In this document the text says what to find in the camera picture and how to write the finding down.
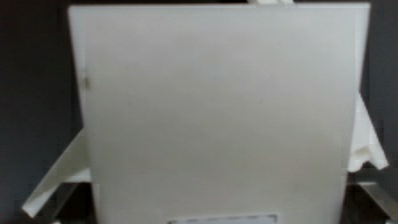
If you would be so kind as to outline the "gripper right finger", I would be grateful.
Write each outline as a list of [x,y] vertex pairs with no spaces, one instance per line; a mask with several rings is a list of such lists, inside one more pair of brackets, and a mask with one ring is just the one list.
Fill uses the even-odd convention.
[[376,182],[347,186],[344,224],[398,224],[398,201]]

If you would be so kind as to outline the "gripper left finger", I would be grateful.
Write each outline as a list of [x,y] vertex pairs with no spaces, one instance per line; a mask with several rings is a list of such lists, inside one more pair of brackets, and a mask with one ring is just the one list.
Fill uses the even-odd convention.
[[65,183],[61,185],[40,209],[35,220],[40,224],[97,224],[90,183]]

